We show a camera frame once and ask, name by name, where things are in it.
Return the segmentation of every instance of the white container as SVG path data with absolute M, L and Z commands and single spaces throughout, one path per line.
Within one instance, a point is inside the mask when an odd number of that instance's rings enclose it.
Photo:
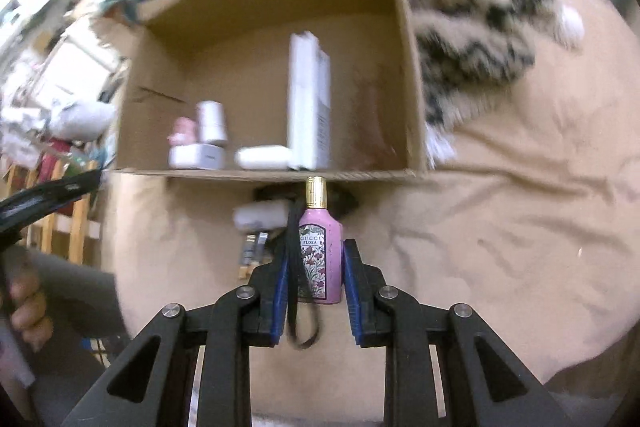
M 289 46 L 287 145 L 289 167 L 328 169 L 330 162 L 330 61 L 309 32 L 293 34 Z
M 240 232 L 283 229 L 289 218 L 289 201 L 255 201 L 234 209 L 234 225 Z
M 287 170 L 290 160 L 291 151 L 284 145 L 244 147 L 236 152 L 236 164 L 247 170 Z
M 225 113 L 222 104 L 204 100 L 196 105 L 200 142 L 212 145 L 226 145 Z
M 225 150 L 206 143 L 177 145 L 169 149 L 169 166 L 172 169 L 218 171 L 225 168 Z

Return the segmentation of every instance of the perfume bottle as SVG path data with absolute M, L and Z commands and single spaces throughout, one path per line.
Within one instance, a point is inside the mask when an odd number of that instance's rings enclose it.
M 306 180 L 306 212 L 300 219 L 302 263 L 318 304 L 342 299 L 342 225 L 326 209 L 326 180 Z

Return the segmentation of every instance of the white cylindrical container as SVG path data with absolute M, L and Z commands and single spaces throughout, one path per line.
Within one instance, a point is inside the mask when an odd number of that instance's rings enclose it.
M 291 149 L 284 145 L 244 147 L 236 152 L 236 164 L 247 170 L 286 170 Z
M 234 225 L 240 232 L 283 229 L 289 217 L 289 201 L 255 201 L 236 206 Z
M 225 113 L 222 104 L 212 100 L 198 102 L 200 142 L 223 146 L 226 144 Z

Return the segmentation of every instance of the floral label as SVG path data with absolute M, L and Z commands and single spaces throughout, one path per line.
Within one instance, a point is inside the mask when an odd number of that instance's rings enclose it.
M 318 225 L 303 225 L 299 231 L 302 263 L 312 298 L 326 299 L 326 230 Z M 300 297 L 306 297 L 302 289 Z

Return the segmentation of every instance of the dark pants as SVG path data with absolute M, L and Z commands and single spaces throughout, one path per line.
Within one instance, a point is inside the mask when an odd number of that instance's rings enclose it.
M 11 247 L 3 255 L 23 257 Z M 46 427 L 58 427 L 103 373 L 104 366 L 82 347 L 82 339 L 126 335 L 113 275 L 68 263 L 55 255 L 29 250 L 47 297 L 53 336 L 31 365 L 36 382 L 31 398 Z

